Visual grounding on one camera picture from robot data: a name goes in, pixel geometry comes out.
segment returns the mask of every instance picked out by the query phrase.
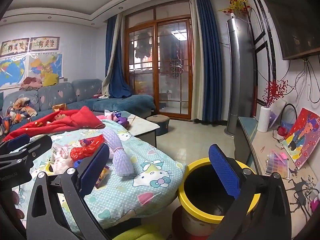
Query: blue sofa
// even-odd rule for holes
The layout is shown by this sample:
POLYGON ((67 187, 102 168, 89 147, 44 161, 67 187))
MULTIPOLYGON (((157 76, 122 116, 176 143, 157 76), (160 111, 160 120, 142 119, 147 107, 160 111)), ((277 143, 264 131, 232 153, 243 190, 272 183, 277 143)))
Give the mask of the blue sofa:
MULTIPOLYGON (((30 99, 35 106, 37 115, 32 117, 32 121, 36 121, 47 114, 52 113, 52 106, 59 104, 67 104, 68 110, 80 109, 83 106, 89 107, 91 111, 104 113, 109 111, 127 111, 140 117, 147 117, 151 110, 156 107, 153 103, 153 97, 150 95, 132 95, 129 98, 92 98, 97 94, 102 86, 100 79, 79 79, 72 83, 64 82, 54 86, 42 87, 38 91, 19 90, 7 95, 4 98, 2 111, 5 112, 9 106, 22 97, 30 99)), ((27 120, 14 124, 10 131, 20 128, 26 124, 27 120)))

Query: blue gripper pad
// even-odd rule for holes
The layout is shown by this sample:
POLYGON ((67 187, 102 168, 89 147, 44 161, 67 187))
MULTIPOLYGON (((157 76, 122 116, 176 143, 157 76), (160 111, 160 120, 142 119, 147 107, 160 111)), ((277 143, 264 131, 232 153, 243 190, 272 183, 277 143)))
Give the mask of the blue gripper pad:
POLYGON ((210 146, 209 159, 228 195, 237 199, 240 194, 239 177, 228 163, 227 157, 218 145, 213 144, 210 146))
POLYGON ((81 170, 81 166, 87 166, 80 179, 79 194, 81 197, 89 195, 96 184, 104 166, 109 159, 109 146, 105 143, 101 144, 97 152, 91 157, 84 158, 79 164, 77 170, 81 170))
POLYGON ((28 144, 30 142, 29 135, 22 134, 14 139, 11 139, 7 142, 8 153, 13 152, 14 150, 28 144))

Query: hello kitty bedsheet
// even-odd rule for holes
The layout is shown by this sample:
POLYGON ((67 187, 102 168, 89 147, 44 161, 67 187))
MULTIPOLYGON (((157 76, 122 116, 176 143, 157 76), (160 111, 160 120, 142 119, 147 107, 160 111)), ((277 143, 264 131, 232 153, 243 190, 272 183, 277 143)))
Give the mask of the hello kitty bedsheet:
MULTIPOLYGON (((106 127, 117 132, 124 150, 131 158, 135 174, 126 179, 116 176, 112 160, 109 160, 107 165, 110 166, 111 173, 104 178, 99 189, 94 188, 91 194, 84 198, 92 214, 103 228, 108 228, 129 218, 147 217, 161 211, 175 199, 186 166, 172 160, 152 145, 135 138, 116 122, 110 120, 103 122, 106 127)), ((80 129, 52 135, 51 138, 53 143, 68 145, 71 150, 72 145, 79 139, 100 134, 101 130, 80 129)), ((33 179, 21 185, 20 191, 18 188, 15 189, 17 193, 19 191, 20 197, 17 208, 20 208, 25 215, 37 174, 46 171, 52 175, 48 170, 51 155, 52 152, 49 150, 37 158, 33 168, 30 169, 33 179)), ((79 232, 62 194, 59 194, 59 199, 70 228, 74 232, 79 232)), ((27 223, 26 218, 27 216, 23 220, 24 225, 27 223)))

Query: red plastic bag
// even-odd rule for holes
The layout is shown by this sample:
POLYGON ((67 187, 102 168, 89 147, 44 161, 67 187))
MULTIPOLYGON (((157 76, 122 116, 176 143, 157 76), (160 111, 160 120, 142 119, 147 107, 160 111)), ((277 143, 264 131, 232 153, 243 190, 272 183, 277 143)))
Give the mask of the red plastic bag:
POLYGON ((80 140, 82 147, 74 147, 70 152, 73 162, 90 157, 104 143, 103 135, 80 140))

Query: metal screw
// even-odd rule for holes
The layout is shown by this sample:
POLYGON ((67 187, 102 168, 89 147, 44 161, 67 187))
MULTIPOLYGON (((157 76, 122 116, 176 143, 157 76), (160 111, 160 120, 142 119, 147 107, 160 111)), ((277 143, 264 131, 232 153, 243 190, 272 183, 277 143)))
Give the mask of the metal screw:
POLYGON ((44 177, 44 172, 42 171, 42 172, 40 172, 39 174, 38 174, 38 178, 43 178, 44 177))
POLYGON ((69 169, 67 169, 67 173, 68 173, 69 175, 74 174, 75 171, 76 171, 75 168, 69 168, 69 169))
POLYGON ((248 169, 248 168, 244 168, 244 169, 243 169, 243 173, 244 173, 245 175, 251 175, 252 171, 251 171, 250 169, 248 169))
POLYGON ((273 173, 273 177, 276 178, 276 179, 279 179, 280 178, 280 174, 275 172, 275 173, 273 173))

